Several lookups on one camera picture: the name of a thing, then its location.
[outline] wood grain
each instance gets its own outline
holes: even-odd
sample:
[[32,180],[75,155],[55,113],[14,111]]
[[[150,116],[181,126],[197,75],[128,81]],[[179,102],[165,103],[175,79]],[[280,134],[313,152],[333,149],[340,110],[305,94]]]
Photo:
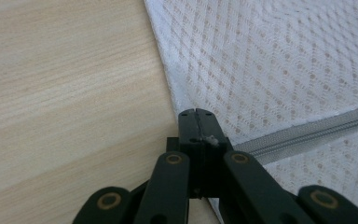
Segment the wood grain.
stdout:
[[[0,0],[0,223],[71,223],[176,135],[143,1]],[[217,219],[192,201],[189,223]]]

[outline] wooden table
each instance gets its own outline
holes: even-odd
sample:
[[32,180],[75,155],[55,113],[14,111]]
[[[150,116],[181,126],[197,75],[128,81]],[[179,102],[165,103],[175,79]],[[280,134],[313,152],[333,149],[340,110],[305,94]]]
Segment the wooden table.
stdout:
[[[0,1],[0,223],[71,223],[177,136],[142,0]],[[189,223],[217,223],[191,201]]]

